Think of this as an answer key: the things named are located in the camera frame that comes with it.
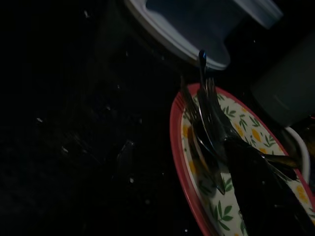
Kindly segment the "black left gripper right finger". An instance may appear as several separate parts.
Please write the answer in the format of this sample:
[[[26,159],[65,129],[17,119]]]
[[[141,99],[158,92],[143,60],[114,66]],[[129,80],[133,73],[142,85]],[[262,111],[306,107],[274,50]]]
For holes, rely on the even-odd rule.
[[[228,169],[250,236],[313,236],[315,226],[291,188],[243,140],[225,140]]]

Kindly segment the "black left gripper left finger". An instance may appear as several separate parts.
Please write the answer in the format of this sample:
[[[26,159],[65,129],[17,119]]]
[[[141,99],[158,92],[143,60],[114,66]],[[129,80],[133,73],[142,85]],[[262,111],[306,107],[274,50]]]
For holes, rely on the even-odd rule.
[[[135,143],[127,140],[117,156],[117,176],[127,178],[133,166],[133,150]]]

